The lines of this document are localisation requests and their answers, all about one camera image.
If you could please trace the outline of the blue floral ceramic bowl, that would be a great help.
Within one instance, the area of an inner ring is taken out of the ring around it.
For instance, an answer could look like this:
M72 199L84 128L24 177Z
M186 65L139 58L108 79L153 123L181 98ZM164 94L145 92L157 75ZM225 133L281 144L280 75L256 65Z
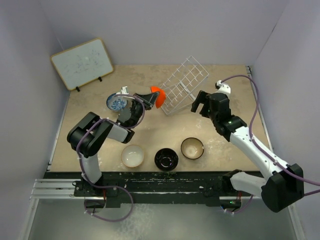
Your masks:
M124 109L128 104L128 101L122 96L117 96L117 93L111 94L106 100L106 106L108 109L119 112Z

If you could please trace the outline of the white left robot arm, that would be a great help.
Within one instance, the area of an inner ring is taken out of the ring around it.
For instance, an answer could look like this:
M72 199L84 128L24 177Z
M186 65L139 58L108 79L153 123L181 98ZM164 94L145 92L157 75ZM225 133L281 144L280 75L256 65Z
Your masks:
M68 133L67 141L77 153L81 175L87 181L85 190L91 196L98 196L103 191L103 176L99 167L98 152L107 138L117 142L128 143L143 120L146 111L152 107L160 108L166 100L164 91L151 87L149 94L116 93L113 98L129 99L129 108L121 109L117 120L100 118L89 112Z

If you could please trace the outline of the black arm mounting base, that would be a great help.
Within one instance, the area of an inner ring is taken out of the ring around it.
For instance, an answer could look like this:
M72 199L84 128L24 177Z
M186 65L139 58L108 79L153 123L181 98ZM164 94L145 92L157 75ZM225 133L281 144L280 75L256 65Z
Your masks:
M74 179L74 197L84 199L89 207L119 208L122 204L185 204L207 207L240 206L249 193L225 191L225 171L129 172L108 171L102 174L97 189L85 182L79 172L47 172L44 179Z

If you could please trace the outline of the orange plastic bowl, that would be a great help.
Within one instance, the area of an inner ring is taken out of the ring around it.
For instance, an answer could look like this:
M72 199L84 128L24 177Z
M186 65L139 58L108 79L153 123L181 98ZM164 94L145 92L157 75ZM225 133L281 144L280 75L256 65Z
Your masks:
M150 87L150 90L152 93L155 93L155 92L158 92L159 95L155 101L155 106L157 109L159 109L163 103L165 102L166 100L166 94L165 94L165 91L157 86L151 86Z

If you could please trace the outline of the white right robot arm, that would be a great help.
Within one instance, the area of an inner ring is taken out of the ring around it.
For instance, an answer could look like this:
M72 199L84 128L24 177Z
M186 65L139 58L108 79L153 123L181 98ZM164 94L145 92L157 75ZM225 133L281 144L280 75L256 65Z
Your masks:
M222 178L222 190L226 195L233 196L242 191L257 196L275 213L304 197L304 183L300 180L304 176L302 168L279 157L271 160L273 153L250 135L249 127L240 117L231 113L226 94L201 90L191 111L196 112L200 104L203 105L200 115L209 118L216 132L240 149L262 174L257 177L239 169L228 172Z

